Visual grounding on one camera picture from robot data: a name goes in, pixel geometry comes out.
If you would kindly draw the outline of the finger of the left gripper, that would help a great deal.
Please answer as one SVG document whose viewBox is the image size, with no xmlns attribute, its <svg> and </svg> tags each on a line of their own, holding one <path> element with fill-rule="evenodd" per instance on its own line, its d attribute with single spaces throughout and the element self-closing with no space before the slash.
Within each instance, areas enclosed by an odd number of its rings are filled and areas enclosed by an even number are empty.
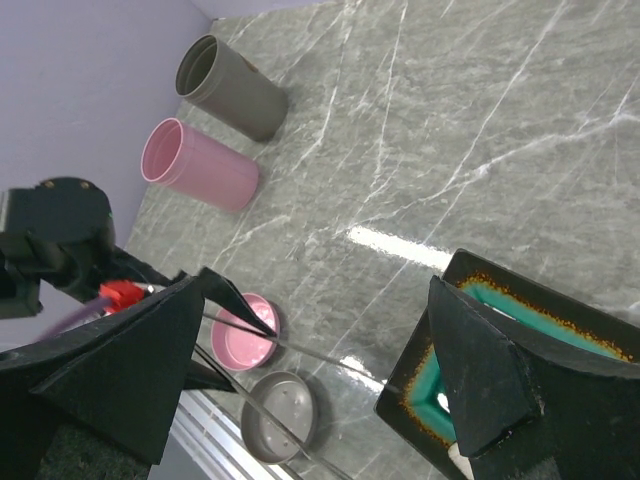
<svg viewBox="0 0 640 480">
<path fill-rule="evenodd" d="M 218 371 L 192 360 L 184 381 L 185 390 L 216 390 L 234 393 L 231 383 Z"/>
<path fill-rule="evenodd" d="M 180 271 L 172 278 L 172 284 L 185 279 L 190 279 L 198 291 L 195 296 L 196 302 L 194 306 L 191 306 L 190 303 L 185 303 L 187 318 L 197 326 L 200 325 L 204 313 L 204 301 L 209 300 L 243 320 L 253 329 L 260 331 L 263 336 L 277 336 L 275 330 L 257 316 L 241 292 L 226 277 L 208 267 L 203 267 L 196 275 L 189 275 L 184 271 Z"/>
</svg>

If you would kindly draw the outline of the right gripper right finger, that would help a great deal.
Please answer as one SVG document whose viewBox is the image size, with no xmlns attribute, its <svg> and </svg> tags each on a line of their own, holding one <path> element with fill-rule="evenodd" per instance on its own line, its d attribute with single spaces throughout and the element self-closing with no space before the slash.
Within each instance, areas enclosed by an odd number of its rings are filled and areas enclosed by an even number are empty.
<svg viewBox="0 0 640 480">
<path fill-rule="evenodd" d="M 475 478 L 638 478 L 638 365 L 511 320 L 439 277 L 428 317 Z"/>
</svg>

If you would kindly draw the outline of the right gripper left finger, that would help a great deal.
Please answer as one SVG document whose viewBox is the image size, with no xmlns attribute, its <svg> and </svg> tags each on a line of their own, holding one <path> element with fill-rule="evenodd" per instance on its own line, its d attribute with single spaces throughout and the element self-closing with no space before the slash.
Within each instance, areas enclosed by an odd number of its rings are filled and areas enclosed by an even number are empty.
<svg viewBox="0 0 640 480">
<path fill-rule="evenodd" d="M 145 479 L 160 463 L 204 299 L 184 279 L 1 354 L 4 479 Z"/>
</svg>

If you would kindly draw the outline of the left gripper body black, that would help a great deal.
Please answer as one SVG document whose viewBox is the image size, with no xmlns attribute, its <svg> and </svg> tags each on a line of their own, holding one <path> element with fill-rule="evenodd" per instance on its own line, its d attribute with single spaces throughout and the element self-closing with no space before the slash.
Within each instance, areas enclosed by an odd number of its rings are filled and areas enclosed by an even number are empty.
<svg viewBox="0 0 640 480">
<path fill-rule="evenodd" d="M 116 246 L 107 195 L 75 177 L 1 193 L 1 317 L 38 315 L 40 283 L 85 304 L 113 280 L 172 284 Z"/>
</svg>

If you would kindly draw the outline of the metal serving tongs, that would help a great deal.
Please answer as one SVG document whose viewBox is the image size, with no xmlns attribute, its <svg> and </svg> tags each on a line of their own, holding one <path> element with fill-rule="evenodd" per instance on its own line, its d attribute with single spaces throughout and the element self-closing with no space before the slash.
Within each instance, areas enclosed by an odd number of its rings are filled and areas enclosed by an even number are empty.
<svg viewBox="0 0 640 480">
<path fill-rule="evenodd" d="M 389 391 L 390 393 L 401 396 L 403 394 L 402 390 L 391 385 L 388 381 L 382 382 L 378 381 L 371 374 L 366 373 L 363 369 L 358 369 L 354 366 L 348 365 L 341 360 L 332 358 L 330 356 L 321 354 L 319 352 L 313 351 L 307 347 L 303 347 L 300 345 L 296 345 L 294 343 L 283 340 L 280 337 L 275 335 L 267 335 L 266 333 L 262 333 L 259 330 L 252 330 L 249 327 L 243 327 L 228 321 L 225 321 L 217 316 L 211 315 L 207 312 L 203 314 L 204 318 L 210 319 L 214 322 L 221 323 L 225 326 L 243 331 L 245 333 L 251 334 L 263 340 L 268 340 L 272 344 L 285 348 L 288 350 L 293 350 L 299 354 L 306 355 L 312 357 L 316 360 L 319 360 L 321 363 L 331 364 L 343 370 L 348 370 L 358 374 L 361 377 L 364 377 L 368 380 L 371 380 L 373 383 L 379 385 L 383 391 Z M 313 453 L 309 447 L 306 447 L 301 439 L 296 437 L 294 433 L 285 426 L 283 422 L 281 422 L 274 414 L 267 410 L 266 407 L 263 407 L 250 393 L 244 388 L 231 374 L 229 374 L 217 360 L 214 359 L 212 355 L 210 355 L 201 345 L 198 343 L 194 344 L 194 352 L 205 361 L 207 365 L 213 368 L 215 371 L 220 373 L 222 377 L 230 383 L 230 385 L 235 389 L 235 391 L 241 396 L 241 398 L 247 402 L 258 414 L 267 418 L 267 420 L 289 441 L 291 441 L 299 451 L 314 465 L 321 466 L 326 471 L 330 472 L 336 479 L 350 479 L 350 476 L 347 475 L 344 471 L 338 468 L 333 463 L 326 460 L 324 457 L 319 454 Z"/>
</svg>

